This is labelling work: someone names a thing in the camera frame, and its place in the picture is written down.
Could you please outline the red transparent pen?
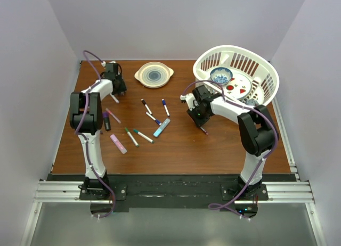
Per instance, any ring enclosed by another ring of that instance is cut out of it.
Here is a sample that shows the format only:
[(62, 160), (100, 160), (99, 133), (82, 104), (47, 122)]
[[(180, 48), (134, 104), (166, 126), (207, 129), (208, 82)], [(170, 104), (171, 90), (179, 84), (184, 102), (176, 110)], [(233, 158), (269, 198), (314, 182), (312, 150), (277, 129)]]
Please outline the red transparent pen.
[(200, 129), (204, 132), (205, 135), (209, 135), (209, 133), (201, 126)]

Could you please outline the white pen lavender cap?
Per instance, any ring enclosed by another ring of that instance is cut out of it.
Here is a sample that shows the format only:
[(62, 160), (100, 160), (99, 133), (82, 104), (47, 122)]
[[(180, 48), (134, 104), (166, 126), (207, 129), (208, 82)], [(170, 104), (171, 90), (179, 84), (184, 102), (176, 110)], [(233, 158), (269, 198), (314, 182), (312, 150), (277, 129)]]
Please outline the white pen lavender cap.
[(110, 94), (110, 96), (116, 103), (120, 103), (119, 99), (117, 99), (113, 94)]

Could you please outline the white marker black cap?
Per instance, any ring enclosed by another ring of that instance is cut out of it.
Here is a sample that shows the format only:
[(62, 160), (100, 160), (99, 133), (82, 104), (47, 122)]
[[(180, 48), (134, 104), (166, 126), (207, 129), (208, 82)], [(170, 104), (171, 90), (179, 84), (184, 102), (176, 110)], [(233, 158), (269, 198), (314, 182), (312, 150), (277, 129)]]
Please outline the white marker black cap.
[(147, 105), (145, 99), (141, 99), (142, 104), (145, 106), (148, 114), (152, 115), (152, 111), (150, 110), (149, 106)]

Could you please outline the white marker dark blue cap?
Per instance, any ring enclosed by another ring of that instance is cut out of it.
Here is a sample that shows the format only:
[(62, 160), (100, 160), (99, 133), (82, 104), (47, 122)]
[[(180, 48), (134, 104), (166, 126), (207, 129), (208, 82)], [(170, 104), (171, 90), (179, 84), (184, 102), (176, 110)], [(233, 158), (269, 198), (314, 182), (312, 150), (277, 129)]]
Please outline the white marker dark blue cap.
[(162, 124), (159, 120), (157, 120), (153, 115), (151, 115), (149, 112), (145, 113), (149, 118), (151, 118), (156, 124), (159, 126)]

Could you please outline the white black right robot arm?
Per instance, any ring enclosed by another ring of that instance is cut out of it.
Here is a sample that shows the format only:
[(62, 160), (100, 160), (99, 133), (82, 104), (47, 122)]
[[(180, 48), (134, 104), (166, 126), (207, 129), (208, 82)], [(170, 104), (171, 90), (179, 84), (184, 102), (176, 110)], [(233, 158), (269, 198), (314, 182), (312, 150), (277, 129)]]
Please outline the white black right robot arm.
[(267, 157), (279, 141), (278, 131), (267, 107), (238, 104), (220, 93), (210, 93), (204, 85), (181, 95), (180, 100), (187, 104), (187, 114), (197, 127), (202, 127), (212, 116), (221, 116), (238, 125), (246, 157), (238, 177), (236, 196), (250, 199), (261, 185)]

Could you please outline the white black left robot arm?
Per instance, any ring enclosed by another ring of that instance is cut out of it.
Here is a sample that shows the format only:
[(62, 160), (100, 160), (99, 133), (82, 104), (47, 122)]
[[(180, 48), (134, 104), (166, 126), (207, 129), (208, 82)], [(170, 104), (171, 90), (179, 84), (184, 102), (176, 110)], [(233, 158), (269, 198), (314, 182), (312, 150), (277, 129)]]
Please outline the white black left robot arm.
[(79, 138), (86, 164), (83, 194), (105, 199), (110, 195), (107, 170), (102, 160), (100, 134), (103, 126), (102, 100), (110, 94), (126, 91), (121, 65), (102, 62), (105, 71), (95, 83), (70, 95), (70, 126)]

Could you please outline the pink highlighter pen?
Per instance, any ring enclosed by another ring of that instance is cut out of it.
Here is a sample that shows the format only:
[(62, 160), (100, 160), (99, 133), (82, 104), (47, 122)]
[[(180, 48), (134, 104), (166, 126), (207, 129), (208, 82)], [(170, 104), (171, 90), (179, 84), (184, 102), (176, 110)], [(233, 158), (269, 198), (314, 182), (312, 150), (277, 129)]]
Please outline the pink highlighter pen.
[(106, 110), (106, 112), (107, 112), (108, 114), (110, 114), (110, 115), (114, 118), (114, 120), (115, 120), (116, 122), (118, 122), (119, 124), (121, 124), (121, 121), (119, 120), (119, 118), (117, 118), (117, 117), (112, 113), (112, 111), (110, 111), (108, 108), (106, 108), (105, 110)]

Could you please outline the cream plate with spiral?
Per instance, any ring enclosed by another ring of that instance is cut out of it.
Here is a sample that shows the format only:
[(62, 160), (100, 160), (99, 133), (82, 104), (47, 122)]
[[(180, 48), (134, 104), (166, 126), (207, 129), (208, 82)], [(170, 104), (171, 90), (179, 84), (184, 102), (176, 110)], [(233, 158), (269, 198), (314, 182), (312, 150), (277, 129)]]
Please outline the cream plate with spiral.
[(141, 66), (134, 78), (147, 88), (161, 88), (165, 86), (174, 70), (161, 62), (148, 62)]

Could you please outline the blue white bowl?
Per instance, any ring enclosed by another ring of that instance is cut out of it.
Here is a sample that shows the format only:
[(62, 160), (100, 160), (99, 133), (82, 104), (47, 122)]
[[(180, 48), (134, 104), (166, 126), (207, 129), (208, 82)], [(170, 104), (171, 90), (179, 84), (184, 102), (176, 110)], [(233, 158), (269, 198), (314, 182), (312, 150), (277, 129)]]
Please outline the blue white bowl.
[(210, 72), (211, 80), (218, 84), (227, 84), (232, 79), (232, 77), (232, 71), (224, 67), (215, 68)]

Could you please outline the black purple highlighter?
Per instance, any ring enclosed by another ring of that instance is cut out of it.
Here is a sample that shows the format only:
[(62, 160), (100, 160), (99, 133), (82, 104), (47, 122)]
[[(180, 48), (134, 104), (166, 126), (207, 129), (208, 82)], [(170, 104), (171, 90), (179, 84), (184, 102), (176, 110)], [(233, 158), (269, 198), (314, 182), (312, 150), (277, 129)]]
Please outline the black purple highlighter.
[(105, 111), (103, 113), (103, 122), (104, 122), (104, 127), (106, 131), (111, 130), (111, 124), (110, 124), (110, 119), (109, 119), (109, 113)]

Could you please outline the white plate red shapes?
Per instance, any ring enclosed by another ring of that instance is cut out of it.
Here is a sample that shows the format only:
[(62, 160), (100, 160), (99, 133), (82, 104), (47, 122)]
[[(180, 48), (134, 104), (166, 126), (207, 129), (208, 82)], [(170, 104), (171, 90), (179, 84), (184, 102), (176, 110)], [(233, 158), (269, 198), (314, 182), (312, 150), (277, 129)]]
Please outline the white plate red shapes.
[(233, 73), (232, 79), (224, 86), (224, 94), (237, 100), (244, 99), (251, 90), (251, 80), (237, 72)]

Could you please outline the light blue highlighter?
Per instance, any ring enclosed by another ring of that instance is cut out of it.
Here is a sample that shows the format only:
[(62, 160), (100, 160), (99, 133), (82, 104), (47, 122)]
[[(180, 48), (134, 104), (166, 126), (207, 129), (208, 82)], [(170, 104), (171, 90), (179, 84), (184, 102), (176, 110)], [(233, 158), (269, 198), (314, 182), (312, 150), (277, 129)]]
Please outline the light blue highlighter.
[(169, 118), (167, 118), (167, 119), (165, 119), (165, 121), (159, 126), (159, 128), (154, 132), (154, 134), (153, 134), (153, 136), (154, 137), (159, 137), (160, 136), (160, 134), (164, 131), (164, 129), (169, 125), (169, 123), (170, 123), (170, 119)]

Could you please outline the white plastic basket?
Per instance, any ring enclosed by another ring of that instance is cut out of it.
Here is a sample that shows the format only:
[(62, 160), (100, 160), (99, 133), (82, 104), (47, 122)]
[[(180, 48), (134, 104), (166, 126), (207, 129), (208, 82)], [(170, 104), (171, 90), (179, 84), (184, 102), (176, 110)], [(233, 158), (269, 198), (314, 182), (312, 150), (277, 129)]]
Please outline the white plastic basket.
[(209, 92), (221, 92), (244, 104), (268, 105), (279, 88), (279, 75), (273, 65), (258, 54), (233, 45), (220, 45), (207, 50), (193, 65), (197, 82), (203, 81)]

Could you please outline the white marker teal cap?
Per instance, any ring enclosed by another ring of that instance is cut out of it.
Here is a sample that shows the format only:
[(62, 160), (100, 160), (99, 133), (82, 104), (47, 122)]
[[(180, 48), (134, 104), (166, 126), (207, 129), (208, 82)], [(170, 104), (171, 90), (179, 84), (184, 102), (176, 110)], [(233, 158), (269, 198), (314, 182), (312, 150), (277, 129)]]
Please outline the white marker teal cap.
[(147, 140), (148, 142), (150, 142), (150, 143), (154, 143), (154, 140), (153, 139), (151, 139), (150, 137), (148, 137), (148, 136), (146, 136), (145, 134), (143, 134), (142, 132), (140, 132), (139, 130), (137, 130), (137, 129), (133, 129), (133, 131), (136, 133), (136, 134), (138, 134), (139, 136), (141, 136), (142, 138), (144, 138), (145, 140)]

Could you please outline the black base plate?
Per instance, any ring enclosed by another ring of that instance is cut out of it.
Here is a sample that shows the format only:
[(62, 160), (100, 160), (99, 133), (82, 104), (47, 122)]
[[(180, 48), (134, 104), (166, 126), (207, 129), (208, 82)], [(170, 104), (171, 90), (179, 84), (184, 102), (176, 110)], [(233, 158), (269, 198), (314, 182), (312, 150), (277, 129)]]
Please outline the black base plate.
[[(108, 175), (109, 196), (87, 195), (80, 190), (80, 200), (91, 201), (91, 213), (129, 212), (132, 208), (206, 209), (211, 203), (234, 209), (231, 200), (239, 189), (237, 175)], [(240, 214), (256, 213), (259, 201), (268, 200), (264, 183), (241, 196), (248, 207), (237, 207)]]

